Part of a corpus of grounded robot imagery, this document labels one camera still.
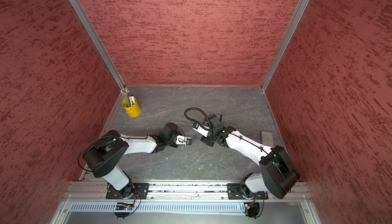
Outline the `clear test tube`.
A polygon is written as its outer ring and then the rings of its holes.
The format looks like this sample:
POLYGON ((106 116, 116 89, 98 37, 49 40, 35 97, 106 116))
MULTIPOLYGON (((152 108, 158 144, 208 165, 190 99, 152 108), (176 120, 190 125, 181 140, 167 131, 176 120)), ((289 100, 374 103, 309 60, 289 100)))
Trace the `clear test tube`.
POLYGON ((193 125, 194 123, 189 123, 189 122, 179 122, 179 121, 175 121, 174 123, 176 124, 182 124, 182 125, 193 125))

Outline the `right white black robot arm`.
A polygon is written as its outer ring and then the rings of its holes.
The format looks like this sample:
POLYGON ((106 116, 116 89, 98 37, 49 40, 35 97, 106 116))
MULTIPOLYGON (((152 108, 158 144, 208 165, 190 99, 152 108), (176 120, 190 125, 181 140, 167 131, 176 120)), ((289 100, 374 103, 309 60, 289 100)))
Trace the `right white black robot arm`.
POLYGON ((209 146, 218 143, 236 150, 259 166, 260 173, 248 174, 239 184, 239 191, 245 198, 254 198, 258 192, 267 191, 283 199, 300 180, 300 173, 287 151, 279 145, 270 147, 258 143, 233 127, 225 127, 221 119, 212 114, 203 124, 195 122, 193 129, 203 136, 203 143, 209 146))

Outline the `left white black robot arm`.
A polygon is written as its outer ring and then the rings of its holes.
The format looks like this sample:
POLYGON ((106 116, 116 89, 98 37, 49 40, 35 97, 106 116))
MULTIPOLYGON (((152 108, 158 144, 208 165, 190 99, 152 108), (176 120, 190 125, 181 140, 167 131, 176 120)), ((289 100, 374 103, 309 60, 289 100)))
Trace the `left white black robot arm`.
POLYGON ((136 197, 136 190, 131 178, 118 166, 124 155, 145 153, 153 154, 166 147, 177 148, 180 145, 191 145, 192 139, 174 123, 164 125, 158 134, 145 137, 132 137, 111 130, 101 138, 89 143, 82 149, 79 158, 83 158, 96 178, 104 179, 109 190, 122 199, 136 197))

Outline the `yellow pen cup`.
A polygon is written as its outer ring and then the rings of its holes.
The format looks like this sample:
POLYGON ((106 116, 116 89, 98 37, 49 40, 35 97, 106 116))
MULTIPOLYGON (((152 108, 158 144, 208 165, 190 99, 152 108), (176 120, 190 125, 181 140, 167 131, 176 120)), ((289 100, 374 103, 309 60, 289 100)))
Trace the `yellow pen cup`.
POLYGON ((142 113, 142 109, 137 99, 135 99, 135 104, 132 105, 131 107, 126 106, 127 104, 125 100, 122 101, 121 105, 125 109, 129 117, 138 117, 142 113))

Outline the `grey sponge block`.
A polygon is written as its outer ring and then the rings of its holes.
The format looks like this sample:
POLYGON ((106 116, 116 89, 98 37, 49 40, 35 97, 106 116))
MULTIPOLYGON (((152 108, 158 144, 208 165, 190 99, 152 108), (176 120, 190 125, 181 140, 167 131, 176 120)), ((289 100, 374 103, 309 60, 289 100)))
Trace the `grey sponge block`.
POLYGON ((265 146, 275 147, 273 133, 267 131, 261 131, 260 133, 261 143, 265 146))

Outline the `pens in cup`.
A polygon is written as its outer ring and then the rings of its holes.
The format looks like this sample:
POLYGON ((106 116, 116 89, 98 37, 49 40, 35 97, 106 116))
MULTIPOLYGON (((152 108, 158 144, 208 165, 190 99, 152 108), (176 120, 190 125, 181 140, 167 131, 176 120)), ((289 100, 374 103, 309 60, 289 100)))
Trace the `pens in cup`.
POLYGON ((128 89, 123 89, 121 91, 121 94, 122 94, 124 101, 126 103, 126 107, 131 107, 135 104, 134 97, 133 97, 133 95, 131 95, 131 93, 129 92, 128 89))

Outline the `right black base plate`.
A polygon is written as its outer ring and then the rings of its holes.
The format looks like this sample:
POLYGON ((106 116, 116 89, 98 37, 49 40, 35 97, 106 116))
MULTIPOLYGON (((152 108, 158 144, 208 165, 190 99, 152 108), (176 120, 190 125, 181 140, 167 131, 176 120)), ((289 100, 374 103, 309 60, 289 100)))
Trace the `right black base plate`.
POLYGON ((246 199, 246 200, 266 200, 268 194, 266 191, 252 192, 245 184, 229 183, 227 184, 229 199, 246 199))

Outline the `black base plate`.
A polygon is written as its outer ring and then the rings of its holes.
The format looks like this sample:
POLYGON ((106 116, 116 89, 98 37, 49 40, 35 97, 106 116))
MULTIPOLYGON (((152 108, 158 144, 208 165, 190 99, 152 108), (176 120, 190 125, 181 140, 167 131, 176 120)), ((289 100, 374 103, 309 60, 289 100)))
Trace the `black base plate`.
POLYGON ((148 183, 128 183, 122 190, 116 190, 111 184, 107 185, 106 199, 135 199, 140 197, 146 199, 150 184, 148 183))
POLYGON ((246 200, 266 200, 268 194, 266 191, 252 192, 245 184, 229 183, 227 184, 229 199, 246 199, 246 200))

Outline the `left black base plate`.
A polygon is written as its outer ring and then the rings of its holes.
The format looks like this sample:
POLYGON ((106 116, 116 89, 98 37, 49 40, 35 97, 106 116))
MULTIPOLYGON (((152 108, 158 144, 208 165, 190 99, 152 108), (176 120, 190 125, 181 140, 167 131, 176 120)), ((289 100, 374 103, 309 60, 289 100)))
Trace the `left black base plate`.
POLYGON ((148 183, 128 183, 122 190, 116 190, 111 184, 107 185, 106 199, 135 199, 140 197, 146 199, 150 184, 148 183))

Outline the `aluminium front rail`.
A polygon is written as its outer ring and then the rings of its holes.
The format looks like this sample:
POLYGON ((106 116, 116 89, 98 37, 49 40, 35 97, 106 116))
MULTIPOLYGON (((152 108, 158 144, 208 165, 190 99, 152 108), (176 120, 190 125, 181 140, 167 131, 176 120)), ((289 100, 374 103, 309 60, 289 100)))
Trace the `aluminium front rail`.
MULTIPOLYGON (((246 199, 229 199, 227 181, 147 181, 150 184, 144 202, 251 202, 246 199)), ((108 202, 105 181, 71 182, 62 201, 108 202)))

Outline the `right aluminium corner post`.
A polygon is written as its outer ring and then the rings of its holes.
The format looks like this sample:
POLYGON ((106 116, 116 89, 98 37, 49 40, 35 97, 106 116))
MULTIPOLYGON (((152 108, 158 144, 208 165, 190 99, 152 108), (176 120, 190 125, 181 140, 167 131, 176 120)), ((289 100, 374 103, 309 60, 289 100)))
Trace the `right aluminium corner post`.
POLYGON ((298 4, 295 8, 295 11, 291 17, 289 24, 287 26, 287 29, 286 29, 285 34, 282 38, 282 41, 279 45, 279 48, 277 49, 277 52, 273 58, 271 66, 270 66, 270 68, 265 76, 265 79, 261 85, 263 93, 266 92, 267 87, 268 87, 270 81, 272 80, 272 77, 273 77, 285 51, 286 51, 286 48, 288 47, 288 44, 290 43, 290 40, 291 40, 293 34, 296 31, 296 28, 297 28, 297 26, 303 16, 305 10, 306 10, 309 2, 310 2, 310 0, 299 0, 298 1, 298 4))

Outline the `aluminium corner post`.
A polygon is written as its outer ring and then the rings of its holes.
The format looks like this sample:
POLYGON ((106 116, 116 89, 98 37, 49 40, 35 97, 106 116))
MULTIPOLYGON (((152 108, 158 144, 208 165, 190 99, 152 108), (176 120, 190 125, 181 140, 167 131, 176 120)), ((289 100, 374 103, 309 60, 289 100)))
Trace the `aluminium corner post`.
POLYGON ((88 14, 84 10, 80 0, 68 0, 74 9, 76 15, 80 19, 82 25, 84 26, 85 30, 87 31, 89 37, 93 41, 96 49, 98 50, 100 56, 104 60, 107 68, 109 69, 110 73, 112 74, 114 80, 116 81, 117 85, 119 86, 120 90, 123 90, 126 85, 123 79, 121 78, 117 68, 115 67, 108 51, 106 50, 101 38, 99 37, 97 31, 95 30, 93 23, 91 22, 88 14))
POLYGON ((286 51, 286 48, 288 47, 288 44, 290 43, 290 40, 291 40, 293 34, 296 31, 296 28, 297 28, 297 26, 303 16, 305 10, 306 10, 309 2, 310 2, 310 0, 299 0, 298 1, 298 4, 295 8, 295 11, 291 17, 289 24, 287 26, 287 29, 286 29, 285 34, 282 38, 282 41, 279 45, 279 48, 277 49, 277 52, 273 58, 271 66, 270 66, 270 68, 265 76, 265 79, 261 85, 263 93, 266 92, 267 87, 268 87, 270 81, 272 80, 272 77, 273 77, 285 51, 286 51))

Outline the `left aluminium corner post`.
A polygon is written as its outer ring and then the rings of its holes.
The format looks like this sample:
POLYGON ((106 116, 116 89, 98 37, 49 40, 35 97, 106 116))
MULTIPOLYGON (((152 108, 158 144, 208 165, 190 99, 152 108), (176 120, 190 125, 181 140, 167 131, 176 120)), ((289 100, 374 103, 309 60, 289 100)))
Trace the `left aluminium corner post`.
POLYGON ((99 37, 97 31, 95 30, 93 23, 91 22, 88 14, 84 10, 80 0, 68 0, 74 9, 76 15, 80 19, 82 25, 84 26, 85 30, 87 31, 89 37, 93 41, 96 49, 98 50, 100 56, 104 60, 107 68, 109 69, 110 73, 112 74, 114 80, 116 81, 117 85, 119 86, 120 90, 123 90, 126 85, 123 79, 121 78, 117 68, 115 67, 108 51, 106 50, 101 38, 99 37))

